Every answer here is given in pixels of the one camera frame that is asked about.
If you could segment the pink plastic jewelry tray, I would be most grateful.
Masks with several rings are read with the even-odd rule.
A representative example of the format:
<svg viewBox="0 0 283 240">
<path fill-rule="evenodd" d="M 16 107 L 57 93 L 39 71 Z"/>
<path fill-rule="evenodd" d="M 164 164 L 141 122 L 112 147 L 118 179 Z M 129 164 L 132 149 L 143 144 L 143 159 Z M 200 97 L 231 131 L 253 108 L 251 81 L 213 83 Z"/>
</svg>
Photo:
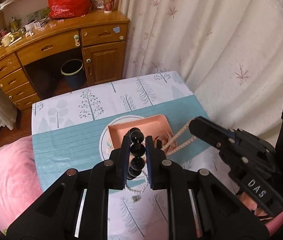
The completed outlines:
<svg viewBox="0 0 283 240">
<path fill-rule="evenodd" d="M 166 117 L 162 114 L 108 126 L 114 150 L 120 148 L 124 135 L 134 127 L 140 129 L 145 137 L 151 136 L 153 139 L 157 136 L 164 135 L 167 132 L 173 134 Z"/>
</svg>

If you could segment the round white coaster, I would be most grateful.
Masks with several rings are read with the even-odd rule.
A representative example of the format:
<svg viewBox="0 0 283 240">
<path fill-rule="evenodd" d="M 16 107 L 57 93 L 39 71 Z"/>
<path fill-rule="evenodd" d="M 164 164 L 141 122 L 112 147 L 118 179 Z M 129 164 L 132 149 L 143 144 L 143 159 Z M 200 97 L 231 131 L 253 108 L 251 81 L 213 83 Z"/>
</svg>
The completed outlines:
<svg viewBox="0 0 283 240">
<path fill-rule="evenodd" d="M 124 115 L 112 120 L 108 125 L 106 125 L 99 140 L 99 154 L 102 161 L 108 159 L 110 153 L 114 150 L 112 145 L 112 140 L 110 138 L 108 126 L 123 124 L 130 121 L 141 120 L 143 118 L 144 117 L 138 115 Z"/>
</svg>

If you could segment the tree patterned teal tablecloth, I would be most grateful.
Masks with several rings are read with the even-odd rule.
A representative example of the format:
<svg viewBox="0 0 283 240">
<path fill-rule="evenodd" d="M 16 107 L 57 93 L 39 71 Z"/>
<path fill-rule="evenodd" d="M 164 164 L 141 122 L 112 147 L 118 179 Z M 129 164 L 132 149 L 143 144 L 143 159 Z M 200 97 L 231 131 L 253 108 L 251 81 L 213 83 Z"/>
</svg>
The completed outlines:
<svg viewBox="0 0 283 240">
<path fill-rule="evenodd" d="M 151 74 L 96 85 L 32 106 L 32 144 L 43 190 L 67 169 L 88 170 L 101 162 L 99 140 L 112 120 L 124 115 L 162 114 L 173 133 L 206 112 L 177 72 Z M 109 239 L 167 239 L 167 193 L 153 191 L 139 176 L 138 190 L 110 191 Z"/>
</svg>

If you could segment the white patterned curtain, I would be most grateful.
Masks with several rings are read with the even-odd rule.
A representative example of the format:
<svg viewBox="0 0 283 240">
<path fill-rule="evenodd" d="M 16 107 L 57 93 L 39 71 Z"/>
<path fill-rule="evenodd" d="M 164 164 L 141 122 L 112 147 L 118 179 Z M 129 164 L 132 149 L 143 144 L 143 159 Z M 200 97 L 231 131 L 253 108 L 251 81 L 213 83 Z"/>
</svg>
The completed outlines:
<svg viewBox="0 0 283 240">
<path fill-rule="evenodd" d="M 125 77 L 178 71 L 211 120 L 275 144 L 283 0 L 122 0 Z"/>
</svg>

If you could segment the pink blanket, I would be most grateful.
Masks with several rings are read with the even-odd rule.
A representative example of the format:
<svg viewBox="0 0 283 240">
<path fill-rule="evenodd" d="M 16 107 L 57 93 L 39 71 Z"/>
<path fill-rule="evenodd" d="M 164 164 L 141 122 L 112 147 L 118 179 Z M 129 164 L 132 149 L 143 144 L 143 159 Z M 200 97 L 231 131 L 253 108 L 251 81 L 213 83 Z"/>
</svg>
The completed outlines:
<svg viewBox="0 0 283 240">
<path fill-rule="evenodd" d="M 32 137 L 0 147 L 0 231 L 6 231 L 42 193 Z"/>
</svg>

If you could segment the dark waste bin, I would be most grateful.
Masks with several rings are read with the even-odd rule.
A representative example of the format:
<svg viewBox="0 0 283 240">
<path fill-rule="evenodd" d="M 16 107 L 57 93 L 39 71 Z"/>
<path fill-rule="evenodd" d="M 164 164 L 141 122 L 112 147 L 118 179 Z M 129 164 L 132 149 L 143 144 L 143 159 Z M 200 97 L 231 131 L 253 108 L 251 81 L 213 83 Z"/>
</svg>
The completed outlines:
<svg viewBox="0 0 283 240">
<path fill-rule="evenodd" d="M 87 81 L 81 59 L 71 59 L 63 63 L 61 74 L 65 77 L 67 84 L 72 89 L 79 89 Z"/>
</svg>

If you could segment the wooden desk with drawers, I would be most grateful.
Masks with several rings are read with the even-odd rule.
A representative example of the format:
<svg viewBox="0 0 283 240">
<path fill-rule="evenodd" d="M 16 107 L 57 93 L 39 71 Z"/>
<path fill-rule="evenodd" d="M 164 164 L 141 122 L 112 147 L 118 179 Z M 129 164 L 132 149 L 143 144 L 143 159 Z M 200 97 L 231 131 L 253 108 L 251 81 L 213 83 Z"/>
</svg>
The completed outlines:
<svg viewBox="0 0 283 240">
<path fill-rule="evenodd" d="M 129 19 L 119 11 L 50 21 L 43 30 L 0 48 L 0 89 L 19 109 L 69 92 L 60 71 L 71 59 L 83 62 L 87 86 L 122 79 Z"/>
</svg>

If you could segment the red white paper cup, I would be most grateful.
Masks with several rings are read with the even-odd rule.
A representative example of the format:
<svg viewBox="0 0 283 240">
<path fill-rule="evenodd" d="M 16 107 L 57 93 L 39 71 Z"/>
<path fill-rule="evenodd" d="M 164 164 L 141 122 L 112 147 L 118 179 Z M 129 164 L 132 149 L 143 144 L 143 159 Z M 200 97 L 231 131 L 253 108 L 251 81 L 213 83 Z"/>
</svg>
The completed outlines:
<svg viewBox="0 0 283 240">
<path fill-rule="evenodd" d="M 104 13 L 112 12 L 113 7 L 114 7 L 114 0 L 104 0 L 104 2 L 103 2 Z"/>
</svg>

